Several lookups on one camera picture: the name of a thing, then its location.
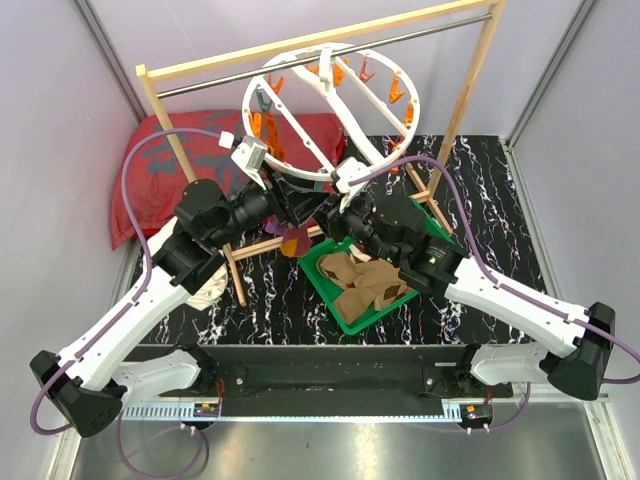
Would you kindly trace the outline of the purple striped sock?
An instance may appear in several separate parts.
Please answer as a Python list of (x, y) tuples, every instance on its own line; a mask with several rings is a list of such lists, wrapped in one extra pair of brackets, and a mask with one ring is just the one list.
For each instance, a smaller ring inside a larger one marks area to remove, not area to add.
[(289, 228), (282, 236), (281, 253), (289, 258), (300, 258), (307, 254), (312, 246), (311, 238), (305, 227)]
[(281, 224), (275, 218), (269, 218), (266, 221), (264, 230), (266, 233), (269, 233), (274, 236), (283, 236), (288, 230), (288, 227), (286, 225)]

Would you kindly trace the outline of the tan sock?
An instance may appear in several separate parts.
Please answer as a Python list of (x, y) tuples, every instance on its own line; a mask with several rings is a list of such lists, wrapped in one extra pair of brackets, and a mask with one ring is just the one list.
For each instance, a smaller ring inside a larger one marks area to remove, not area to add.
[(399, 269), (385, 260), (360, 261), (339, 251), (321, 256), (316, 268), (342, 290), (333, 305), (347, 325), (359, 320), (370, 307), (381, 312), (412, 292), (399, 278)]

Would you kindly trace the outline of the orange sock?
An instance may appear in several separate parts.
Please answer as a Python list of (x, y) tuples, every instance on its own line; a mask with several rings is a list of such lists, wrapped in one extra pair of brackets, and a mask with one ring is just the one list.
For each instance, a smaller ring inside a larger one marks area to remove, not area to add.
[(270, 113), (250, 112), (248, 114), (250, 131), (268, 147), (268, 152), (277, 160), (285, 159), (284, 149), (280, 143), (275, 116)]

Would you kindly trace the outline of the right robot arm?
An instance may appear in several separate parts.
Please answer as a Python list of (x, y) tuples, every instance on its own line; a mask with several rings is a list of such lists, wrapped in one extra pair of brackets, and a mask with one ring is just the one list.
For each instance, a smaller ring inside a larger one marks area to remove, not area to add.
[(555, 299), (486, 266), (438, 234), (417, 203), (397, 195), (378, 204), (339, 201), (316, 221), (332, 239), (351, 238), (386, 260), (421, 295), (463, 304), (528, 335), (527, 344), (466, 347), (454, 384), (476, 396), (501, 383), (548, 383), (573, 398), (598, 398), (612, 352), (614, 310), (600, 302), (582, 307)]

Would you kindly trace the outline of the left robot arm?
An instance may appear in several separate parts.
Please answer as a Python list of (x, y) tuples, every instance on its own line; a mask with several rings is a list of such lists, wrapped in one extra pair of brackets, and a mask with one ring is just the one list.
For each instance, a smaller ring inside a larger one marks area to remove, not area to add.
[(196, 180), (174, 210), (176, 224), (157, 249), (146, 247), (145, 270), (134, 286), (89, 331), (59, 353), (41, 351), (29, 367), (40, 385), (30, 426), (49, 399), (83, 437), (104, 430), (122, 411), (167, 392), (203, 396), (214, 390), (217, 362), (196, 345), (174, 346), (161, 357), (124, 361), (154, 326), (202, 291), (225, 263), (222, 247), (269, 217), (303, 226), (329, 198), (308, 181), (268, 172), (227, 199), (213, 180)]

